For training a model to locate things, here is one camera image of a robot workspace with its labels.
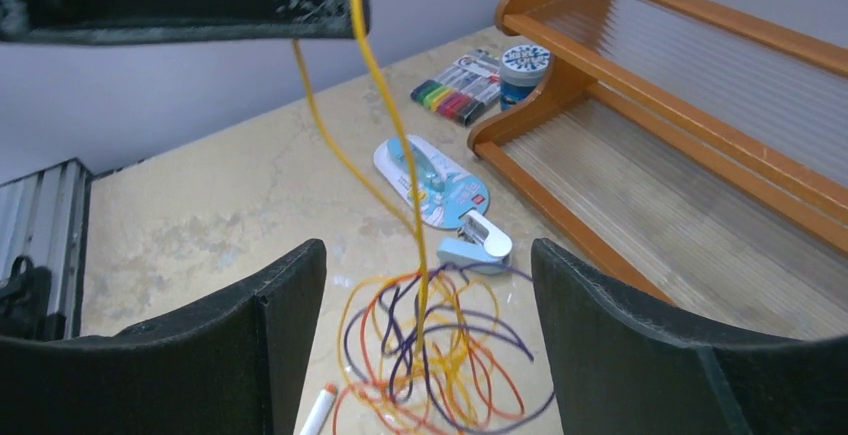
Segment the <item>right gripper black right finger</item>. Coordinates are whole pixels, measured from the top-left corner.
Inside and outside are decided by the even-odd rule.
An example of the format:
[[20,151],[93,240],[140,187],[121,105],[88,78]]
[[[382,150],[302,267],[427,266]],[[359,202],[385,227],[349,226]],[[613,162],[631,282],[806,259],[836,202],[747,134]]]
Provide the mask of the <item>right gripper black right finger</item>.
[[847,339],[718,322],[531,247],[537,310],[568,434],[843,434]]

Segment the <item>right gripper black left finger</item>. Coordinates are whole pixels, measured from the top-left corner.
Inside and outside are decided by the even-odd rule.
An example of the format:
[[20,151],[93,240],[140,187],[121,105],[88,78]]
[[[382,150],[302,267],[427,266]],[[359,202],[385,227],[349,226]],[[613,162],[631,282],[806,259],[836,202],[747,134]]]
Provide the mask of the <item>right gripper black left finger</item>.
[[5,434],[291,434],[322,304],[326,248],[113,336],[1,341]]

